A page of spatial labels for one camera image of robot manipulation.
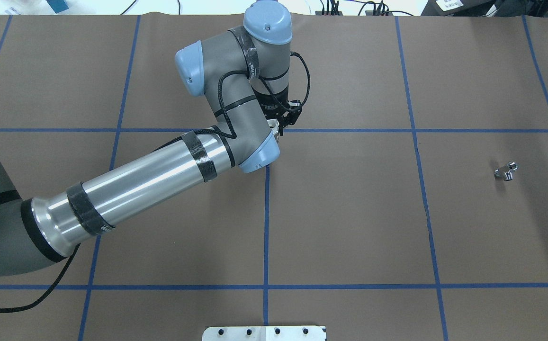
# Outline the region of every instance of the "blue object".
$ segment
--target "blue object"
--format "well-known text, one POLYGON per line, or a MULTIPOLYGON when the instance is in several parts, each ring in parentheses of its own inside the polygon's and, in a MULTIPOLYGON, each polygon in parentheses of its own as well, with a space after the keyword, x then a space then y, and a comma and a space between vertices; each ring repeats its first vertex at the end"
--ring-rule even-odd
POLYGON ((259 145, 259 148, 257 148, 257 150, 244 162, 239 164, 239 167, 243 172, 250 173, 276 161, 279 156, 280 148, 278 147, 278 142, 276 142, 276 138, 274 138, 274 133, 270 131, 270 134, 265 138, 265 141, 259 145))
POLYGON ((251 36, 272 45, 293 39, 291 13, 276 0, 258 0, 244 13, 244 28, 251 36))
POLYGON ((66 9, 70 9, 68 7, 68 4, 66 4, 65 0, 46 0, 49 6, 55 11, 55 13, 60 13, 62 11, 65 11, 66 9))
POLYGON ((204 58, 202 57, 202 42, 196 41, 184 47, 175 54, 175 64, 192 96, 204 95, 204 58))

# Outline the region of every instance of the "braided black cable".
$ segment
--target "braided black cable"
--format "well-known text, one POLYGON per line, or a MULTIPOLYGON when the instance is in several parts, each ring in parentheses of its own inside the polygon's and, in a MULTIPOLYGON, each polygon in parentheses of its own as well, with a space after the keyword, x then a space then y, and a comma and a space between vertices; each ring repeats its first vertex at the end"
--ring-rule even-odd
POLYGON ((267 82, 265 82, 265 79, 263 79, 263 77, 259 76, 259 80, 261 80, 261 83, 263 83, 263 85, 265 86, 265 88, 267 89, 267 91, 270 93, 270 95, 272 96, 272 99, 274 99, 274 101, 276 102, 276 104, 278 104, 281 108, 283 108, 284 110, 288 111, 288 112, 296 112, 296 111, 299 111, 301 110, 301 108, 303 108, 305 102, 307 102, 308 100, 308 97, 310 96, 310 86, 311 86, 311 77, 310 77, 310 69, 308 69, 308 65, 306 64, 305 60, 303 59, 303 57, 301 56, 301 54, 298 54, 297 52, 292 52, 291 51, 291 56, 294 56, 294 57, 298 57, 299 60, 301 60, 301 63, 303 63, 304 65, 304 68, 305 68, 305 74, 308 78, 308 87, 305 91, 305 97, 304 97, 304 101, 302 101, 297 107, 295 108, 287 108, 284 106, 284 104, 282 104, 277 98, 276 98, 276 95, 274 95, 274 92, 272 91, 272 89, 270 89, 270 86, 268 86, 267 82))
POLYGON ((16 306, 14 308, 0 308, 0 314, 5 314, 5 313, 18 313, 20 311, 25 311, 25 310, 29 310, 29 309, 32 309, 34 308, 35 306, 39 305, 40 302, 44 301, 44 299, 49 296, 49 294, 52 293, 53 290, 55 290, 55 287, 59 284, 59 282, 61 281, 61 279, 63 278, 63 275, 65 274, 65 272, 68 270, 68 268, 70 267, 70 264, 72 263, 72 261, 74 260, 74 257, 76 255, 76 253, 78 252, 78 248, 79 248, 80 244, 78 244, 75 248, 74 248, 74 252, 72 253, 72 255, 68 258, 68 261, 65 263, 65 265, 63 266, 63 269, 61 269, 61 272, 59 272, 59 276, 57 276, 57 278, 55 279, 55 281, 53 282, 53 284, 51 284, 51 286, 45 291, 44 294, 42 294, 42 296, 40 296, 36 301, 34 301, 32 304, 28 304, 28 305, 24 305, 24 306, 16 306))
MULTIPOLYGON (((221 107, 221 111, 223 112, 225 122, 228 125, 228 129, 230 129, 230 134, 227 134, 221 131, 218 132, 212 129, 195 129, 194 130, 195 134, 197 135, 214 134, 214 135, 219 135, 222 137, 232 138, 232 139, 235 139, 238 137, 238 135, 235 133, 234 126, 232 125, 232 121, 230 120, 230 116, 228 115, 228 110, 225 109, 225 103, 224 103, 224 93, 223 93, 224 80, 231 75, 248 75, 248 71, 241 71, 241 70, 230 71, 219 78, 219 84, 217 85, 217 97, 219 99, 219 106, 221 107)), ((160 147, 157 147, 156 149, 154 149, 154 152, 179 141, 181 141, 181 136, 177 136, 176 138, 161 145, 160 147)))

